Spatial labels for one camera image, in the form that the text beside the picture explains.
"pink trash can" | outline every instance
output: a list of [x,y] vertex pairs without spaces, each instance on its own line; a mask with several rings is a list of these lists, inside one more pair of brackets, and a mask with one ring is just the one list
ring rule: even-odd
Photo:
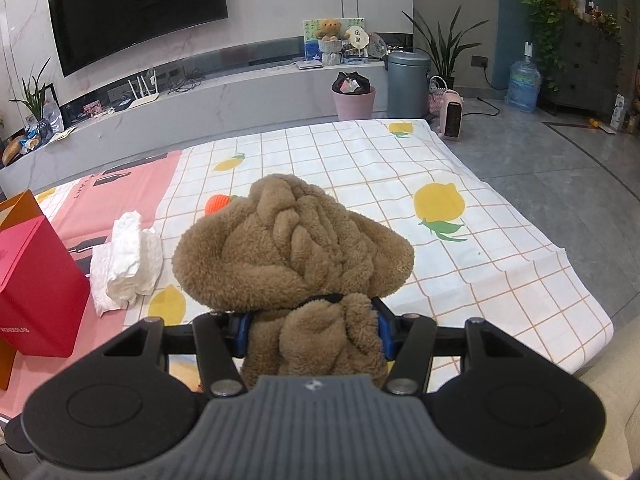
[[356,121],[370,119],[373,113],[373,101],[376,98],[376,88],[371,87],[368,94],[340,94],[333,92],[335,109],[338,111],[339,121]]

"brown plush fabric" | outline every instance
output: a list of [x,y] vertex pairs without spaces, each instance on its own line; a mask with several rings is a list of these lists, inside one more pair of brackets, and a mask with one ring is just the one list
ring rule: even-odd
[[[275,374],[367,373],[381,383],[386,366],[369,298],[402,286],[414,250],[318,186],[270,175],[188,229],[173,264],[198,302],[259,311],[242,368],[249,386]],[[340,303],[305,303],[336,292],[345,295]]]

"black television screen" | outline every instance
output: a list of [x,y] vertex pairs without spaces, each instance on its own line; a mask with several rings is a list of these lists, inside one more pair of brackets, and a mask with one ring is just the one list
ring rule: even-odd
[[49,0],[65,76],[123,48],[226,18],[226,0]]

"black trash bag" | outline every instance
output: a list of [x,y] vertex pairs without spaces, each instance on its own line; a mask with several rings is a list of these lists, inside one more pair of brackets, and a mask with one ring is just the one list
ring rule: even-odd
[[351,72],[350,74],[339,72],[332,89],[338,94],[368,94],[371,92],[371,84],[366,77],[357,72]]

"pink space heater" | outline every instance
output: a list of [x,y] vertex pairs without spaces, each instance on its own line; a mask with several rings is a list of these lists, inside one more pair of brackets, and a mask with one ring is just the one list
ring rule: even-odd
[[458,140],[460,138],[461,123],[462,97],[458,92],[447,90],[442,96],[438,136],[441,139]]

